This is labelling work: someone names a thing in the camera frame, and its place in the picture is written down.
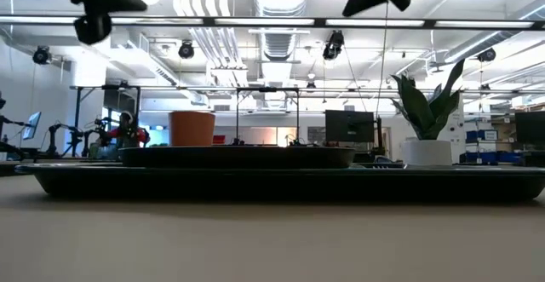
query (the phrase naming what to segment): white pot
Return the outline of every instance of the white pot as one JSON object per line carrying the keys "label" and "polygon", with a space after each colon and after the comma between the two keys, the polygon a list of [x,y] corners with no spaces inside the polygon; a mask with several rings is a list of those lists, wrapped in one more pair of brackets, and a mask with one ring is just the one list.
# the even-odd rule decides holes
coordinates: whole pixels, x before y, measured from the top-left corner
{"label": "white pot", "polygon": [[405,164],[417,166],[451,166],[450,141],[406,141],[402,146]]}

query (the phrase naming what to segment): black monitor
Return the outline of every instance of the black monitor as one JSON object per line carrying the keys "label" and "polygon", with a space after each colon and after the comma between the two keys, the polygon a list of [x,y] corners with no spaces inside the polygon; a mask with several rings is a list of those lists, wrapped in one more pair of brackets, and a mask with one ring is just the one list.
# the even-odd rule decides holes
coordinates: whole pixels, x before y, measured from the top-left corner
{"label": "black monitor", "polygon": [[516,112],[517,141],[527,144],[545,144],[545,112]]}
{"label": "black monitor", "polygon": [[36,134],[37,124],[40,122],[41,116],[42,112],[36,112],[30,118],[28,118],[28,124],[30,126],[25,128],[25,132],[23,133],[24,141],[28,141],[34,138],[34,135]]}
{"label": "black monitor", "polygon": [[325,111],[325,140],[374,142],[375,115],[372,112]]}

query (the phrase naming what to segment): red shirt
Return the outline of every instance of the red shirt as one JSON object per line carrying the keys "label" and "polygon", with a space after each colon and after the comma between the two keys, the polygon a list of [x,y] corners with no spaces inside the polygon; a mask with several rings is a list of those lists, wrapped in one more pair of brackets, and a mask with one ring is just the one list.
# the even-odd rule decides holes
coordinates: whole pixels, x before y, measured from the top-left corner
{"label": "red shirt", "polygon": [[[119,128],[109,131],[107,135],[108,137],[111,137],[111,138],[122,137],[121,130]],[[148,142],[148,140],[146,139],[146,132],[142,128],[138,128],[138,133],[136,133],[136,138],[138,139],[139,142],[144,142],[144,143]]]}

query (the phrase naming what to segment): person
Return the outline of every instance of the person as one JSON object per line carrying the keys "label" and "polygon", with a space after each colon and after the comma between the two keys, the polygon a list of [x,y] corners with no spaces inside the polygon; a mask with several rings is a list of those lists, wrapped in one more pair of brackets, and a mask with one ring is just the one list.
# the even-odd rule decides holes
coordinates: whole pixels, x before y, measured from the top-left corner
{"label": "person", "polygon": [[118,148],[140,147],[150,141],[149,135],[142,128],[134,128],[134,117],[130,112],[119,115],[119,127],[106,132],[106,138],[117,140]]}

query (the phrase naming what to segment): ceiling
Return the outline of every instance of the ceiling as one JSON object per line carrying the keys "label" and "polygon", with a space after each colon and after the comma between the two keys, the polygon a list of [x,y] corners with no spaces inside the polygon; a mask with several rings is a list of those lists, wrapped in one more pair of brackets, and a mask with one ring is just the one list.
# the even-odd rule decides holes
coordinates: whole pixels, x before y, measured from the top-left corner
{"label": "ceiling", "polygon": [[[341,17],[341,12],[347,0],[307,0],[306,16],[310,17]],[[400,12],[394,6],[387,9],[386,5],[367,10],[359,17],[372,18],[403,18],[403,19],[480,19],[506,20],[508,17],[529,3],[536,0],[412,0],[411,6]],[[253,0],[228,0],[229,9],[234,16],[254,16]],[[0,14],[81,14],[82,8],[70,4],[67,0],[0,0]],[[137,15],[176,16],[173,0],[160,0],[151,5],[145,13]],[[68,26],[15,26],[13,30],[3,28],[15,42],[23,48],[32,49],[38,44],[51,45],[57,57],[77,59],[85,51],[77,40],[75,32]],[[185,28],[174,27],[129,27],[118,28],[112,36],[130,31],[142,33],[150,40],[150,52],[158,57],[178,78],[186,80],[187,84],[203,84],[199,73],[203,75],[207,69],[207,59],[196,43],[195,56],[190,60],[181,59],[178,54],[182,39],[191,39]],[[248,68],[247,79],[252,82],[261,77],[261,59],[258,38],[249,34],[248,28],[235,28],[238,48],[244,64]],[[444,78],[445,73],[426,71],[426,60],[422,58],[429,51],[448,51],[466,42],[480,32],[474,31],[409,31],[409,30],[343,30],[345,49],[332,63],[325,65],[321,58],[324,41],[330,35],[328,29],[310,29],[308,34],[300,35],[292,60],[297,63],[291,67],[291,84],[302,86],[308,80],[308,74],[315,74],[320,85],[326,87],[354,87],[375,85],[380,86],[381,77],[387,79],[404,69],[411,63],[410,74],[425,88],[432,88]],[[466,64],[464,83],[469,88],[477,88],[481,83],[493,78],[505,76],[525,67],[535,65],[542,60],[536,55],[542,55],[545,45],[542,32],[524,32],[494,49],[497,58],[491,63],[481,64],[470,60]],[[121,55],[116,45],[112,45],[112,55],[133,70],[134,76],[127,77],[117,70],[108,72],[109,78],[128,78],[131,83],[152,84],[153,73],[142,68],[139,61],[132,55]],[[525,83],[535,83],[545,77],[545,72],[522,74],[510,81],[517,87]],[[147,97],[169,99],[181,96],[168,92],[150,92]]]}

